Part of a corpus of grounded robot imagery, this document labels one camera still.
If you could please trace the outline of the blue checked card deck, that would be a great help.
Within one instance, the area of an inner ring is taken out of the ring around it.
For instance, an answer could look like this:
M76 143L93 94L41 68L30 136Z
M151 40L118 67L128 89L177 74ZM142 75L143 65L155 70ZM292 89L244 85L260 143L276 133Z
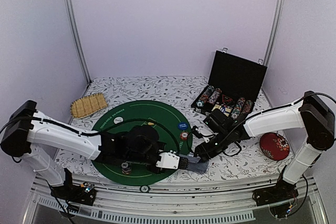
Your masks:
M199 157L187 157L186 170L198 174L204 174L207 171L209 161L202 161Z

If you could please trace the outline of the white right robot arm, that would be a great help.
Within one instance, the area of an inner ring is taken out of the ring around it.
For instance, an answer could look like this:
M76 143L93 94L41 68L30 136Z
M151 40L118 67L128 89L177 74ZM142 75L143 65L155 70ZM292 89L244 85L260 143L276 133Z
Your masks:
M215 110L204 120L215 136L196 146L194 155L207 161L232 143L266 133L303 129L306 138L295 157L281 171L276 184L253 191L253 200L258 206L295 198L298 196L296 187L299 179L335 142L335 115L321 96L323 93L307 91L302 98L289 104L260 112L241 113L234 118L221 118L219 111Z

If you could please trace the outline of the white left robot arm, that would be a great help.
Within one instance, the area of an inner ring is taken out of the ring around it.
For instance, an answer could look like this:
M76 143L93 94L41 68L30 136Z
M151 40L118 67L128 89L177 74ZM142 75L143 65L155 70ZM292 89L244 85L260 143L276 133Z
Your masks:
M28 100L11 115L1 129L1 150L26 161L67 200L75 199L80 187L72 183L72 173L52 161L40 144L68 150L100 164L140 163L153 172L188 166L188 159L181 157L179 150L165 151L165 143L150 125L136 125L119 133L111 133L109 128L86 131L47 117L36 105Z

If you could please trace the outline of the blue small blind button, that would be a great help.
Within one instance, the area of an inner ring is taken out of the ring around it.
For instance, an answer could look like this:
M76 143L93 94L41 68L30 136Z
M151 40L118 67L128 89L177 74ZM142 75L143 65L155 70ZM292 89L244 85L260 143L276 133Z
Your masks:
M182 130L182 131L187 130L187 129L188 129L188 123L186 123L186 122L180 122L180 123L178 124L178 128L179 128L180 130Z

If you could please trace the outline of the white dealer button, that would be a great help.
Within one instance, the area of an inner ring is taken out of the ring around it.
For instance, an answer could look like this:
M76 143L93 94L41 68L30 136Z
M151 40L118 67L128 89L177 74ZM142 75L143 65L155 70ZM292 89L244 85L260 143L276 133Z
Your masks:
M115 117L113 120L114 124L119 124L123 121L124 121L123 117L120 117L120 116Z

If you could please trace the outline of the small chip stack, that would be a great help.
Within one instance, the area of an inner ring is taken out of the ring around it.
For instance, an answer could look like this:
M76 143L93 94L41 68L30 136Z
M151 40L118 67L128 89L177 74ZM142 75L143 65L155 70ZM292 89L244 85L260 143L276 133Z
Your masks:
M189 133L183 131L183 132L180 134L180 139L183 140L183 141L187 141L187 140L188 140L188 136L189 136Z

